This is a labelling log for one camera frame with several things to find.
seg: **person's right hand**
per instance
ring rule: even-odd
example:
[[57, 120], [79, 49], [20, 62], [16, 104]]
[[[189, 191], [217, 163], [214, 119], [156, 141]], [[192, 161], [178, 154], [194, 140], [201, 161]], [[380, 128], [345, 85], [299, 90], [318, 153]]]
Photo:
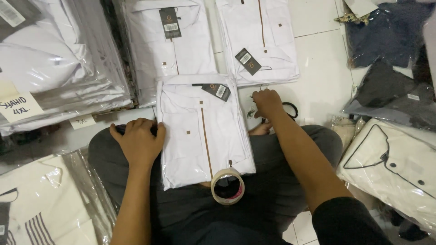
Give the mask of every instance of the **person's right hand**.
[[258, 110], [254, 118], [263, 117], [271, 121], [273, 116], [283, 112], [286, 113], [283, 109], [282, 100], [275, 90], [265, 89], [259, 92], [255, 91], [253, 93], [253, 100]]
[[127, 123], [124, 135], [117, 132], [115, 124], [110, 126], [110, 134], [121, 146], [129, 162], [129, 170], [151, 170], [154, 160], [162, 150], [167, 131], [164, 124], [159, 123], [155, 137], [150, 131], [153, 124], [155, 122], [152, 120], [138, 118]]

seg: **masking tape roll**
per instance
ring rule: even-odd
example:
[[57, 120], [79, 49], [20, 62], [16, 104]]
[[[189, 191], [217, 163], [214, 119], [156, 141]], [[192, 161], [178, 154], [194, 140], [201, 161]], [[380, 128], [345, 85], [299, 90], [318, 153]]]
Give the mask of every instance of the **masking tape roll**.
[[[219, 179], [221, 179], [224, 176], [228, 176], [228, 175], [235, 176], [236, 178], [238, 178], [239, 190], [231, 198], [222, 198], [222, 197], [219, 197], [215, 194], [215, 191], [214, 191], [215, 184], [217, 183], [217, 181]], [[239, 173], [235, 169], [233, 169], [233, 168], [223, 169], [214, 175], [214, 177], [212, 179], [212, 184], [211, 184], [211, 191], [212, 191], [212, 196], [214, 197], [215, 201], [217, 201], [218, 203], [220, 203], [222, 205], [233, 205], [233, 204], [237, 203], [239, 200], [241, 200], [242, 196], [244, 195], [245, 184], [244, 184], [244, 181], [242, 180], [241, 176], [239, 175]]]

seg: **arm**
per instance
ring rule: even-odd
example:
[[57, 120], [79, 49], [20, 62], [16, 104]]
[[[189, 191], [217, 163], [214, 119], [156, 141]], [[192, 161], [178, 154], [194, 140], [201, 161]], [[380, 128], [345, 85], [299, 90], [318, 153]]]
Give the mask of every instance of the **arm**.
[[162, 150], [165, 127], [158, 126], [157, 137], [150, 129], [153, 121], [139, 118], [126, 125], [122, 136], [112, 124], [110, 132], [120, 144], [129, 162], [126, 191], [113, 230], [111, 245], [151, 244], [150, 174], [153, 162]]
[[283, 109], [276, 91], [253, 93], [258, 112], [267, 118], [277, 134], [285, 158], [306, 193], [311, 212], [335, 197], [353, 197], [315, 142]]

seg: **black sleeve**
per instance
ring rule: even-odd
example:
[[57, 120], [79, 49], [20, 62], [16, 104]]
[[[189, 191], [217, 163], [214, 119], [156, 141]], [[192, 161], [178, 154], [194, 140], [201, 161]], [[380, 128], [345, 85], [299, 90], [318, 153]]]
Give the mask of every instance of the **black sleeve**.
[[320, 244], [392, 244], [363, 203], [351, 197], [318, 206], [312, 224]]

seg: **forearm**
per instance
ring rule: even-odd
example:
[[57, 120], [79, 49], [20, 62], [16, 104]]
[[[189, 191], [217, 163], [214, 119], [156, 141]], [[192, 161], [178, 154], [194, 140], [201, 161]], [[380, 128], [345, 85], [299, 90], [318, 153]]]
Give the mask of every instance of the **forearm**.
[[352, 197], [316, 143], [284, 111], [271, 118], [285, 158], [302, 185], [311, 211], [335, 197]]
[[151, 244], [150, 173], [130, 171], [111, 245]]

